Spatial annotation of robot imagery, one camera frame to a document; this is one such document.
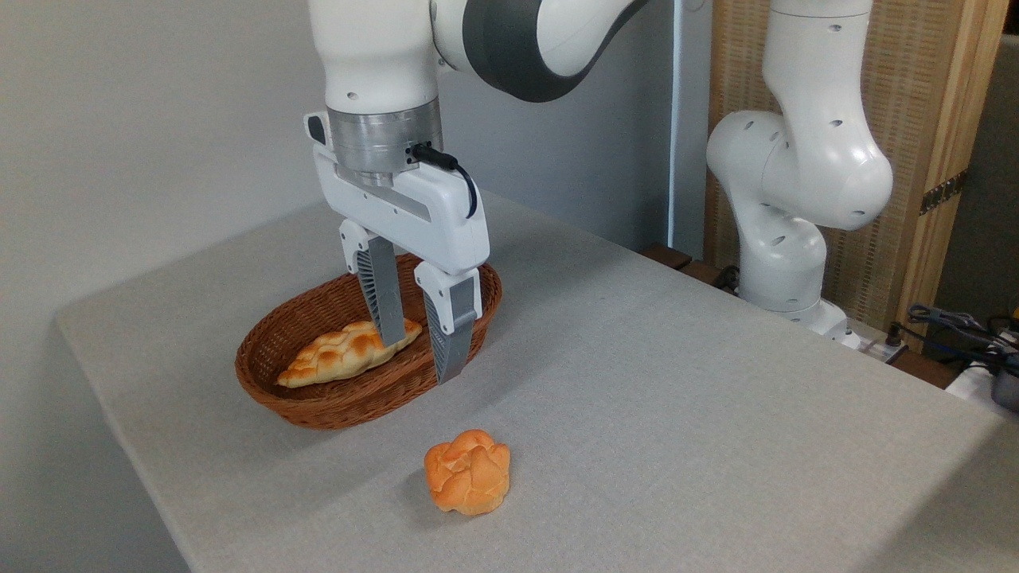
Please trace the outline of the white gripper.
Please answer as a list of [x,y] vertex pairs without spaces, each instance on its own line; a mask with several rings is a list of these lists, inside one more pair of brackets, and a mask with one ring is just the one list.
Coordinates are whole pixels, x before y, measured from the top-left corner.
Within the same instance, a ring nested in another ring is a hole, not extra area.
[[324,196],[348,218],[339,228],[348,272],[359,279],[386,347],[405,338],[393,244],[428,261],[417,266],[415,277],[424,294],[438,384],[444,384],[466,365],[474,322],[483,315],[476,267],[490,250],[482,203],[470,211],[461,175],[428,164],[397,174],[392,186],[355,183],[336,162],[325,114],[306,114],[305,121]]

